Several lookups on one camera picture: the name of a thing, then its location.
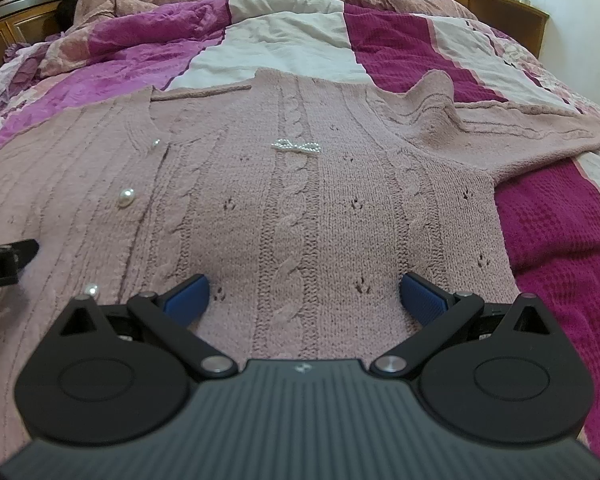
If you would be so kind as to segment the magenta pink white patchwork blanket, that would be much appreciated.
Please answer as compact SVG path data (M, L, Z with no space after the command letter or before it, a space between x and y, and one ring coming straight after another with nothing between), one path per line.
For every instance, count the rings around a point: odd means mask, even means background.
M373 359L414 332L415 271L517 293L494 190L600 148L600 114L534 84L462 18L339 0L106 0L0 116L0 460L12 389L74 295L195 273L201 338L238 361Z

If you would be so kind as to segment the pink cable-knit cardigan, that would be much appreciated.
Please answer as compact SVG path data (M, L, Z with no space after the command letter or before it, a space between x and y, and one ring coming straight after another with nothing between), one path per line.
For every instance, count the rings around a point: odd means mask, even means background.
M514 298L496 186L600 148L600 123L455 103L426 73L394 94L259 70L73 107L0 148L0 244L40 250L0 290L0 460L26 442L12 389L67 301L210 281L199 337L236 361L371 360L414 332L415 272Z

